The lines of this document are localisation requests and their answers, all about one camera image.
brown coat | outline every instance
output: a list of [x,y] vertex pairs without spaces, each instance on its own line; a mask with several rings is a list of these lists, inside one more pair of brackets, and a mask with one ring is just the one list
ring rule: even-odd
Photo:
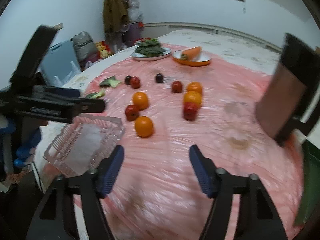
[[104,0],[103,21],[105,33],[119,32],[123,24],[128,24],[128,10],[124,0]]

screw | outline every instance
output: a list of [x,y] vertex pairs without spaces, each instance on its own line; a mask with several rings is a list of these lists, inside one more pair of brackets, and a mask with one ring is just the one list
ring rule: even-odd
[[89,174],[91,174],[91,175],[96,174],[97,172],[98,172],[98,170],[95,168],[89,169]]
[[258,179],[259,179],[258,175],[257,175],[257,174],[254,174],[254,173],[253,173],[253,174],[250,174],[250,175],[249,175],[249,178],[252,179],[252,180],[258,180]]
[[226,173],[226,170],[224,168],[217,168],[216,173],[219,175],[223,175]]
[[64,179],[64,176],[62,174],[59,174],[56,178],[56,180],[63,180]]

orange-rimmed plate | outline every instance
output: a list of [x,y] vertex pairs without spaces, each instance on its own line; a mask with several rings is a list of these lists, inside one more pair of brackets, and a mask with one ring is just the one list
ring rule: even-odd
[[177,50],[172,53],[172,58],[175,62],[178,62],[182,65],[187,65],[191,67],[202,67],[210,64],[211,58],[204,52],[200,52],[200,54],[194,58],[193,60],[182,60],[181,54],[183,50]]

carrot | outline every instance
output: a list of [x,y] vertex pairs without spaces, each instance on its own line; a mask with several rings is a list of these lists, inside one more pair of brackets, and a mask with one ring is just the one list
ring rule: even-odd
[[201,52],[201,47],[195,47],[193,49],[186,49],[181,54],[182,60],[193,60]]

dark purple fruit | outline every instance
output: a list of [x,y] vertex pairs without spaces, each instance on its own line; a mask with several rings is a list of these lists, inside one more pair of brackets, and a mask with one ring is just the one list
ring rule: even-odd
[[156,82],[159,84],[163,82],[163,75],[161,73],[156,75]]
[[126,85],[130,85],[130,79],[131,79],[131,76],[126,76],[125,77],[124,82],[125,82]]

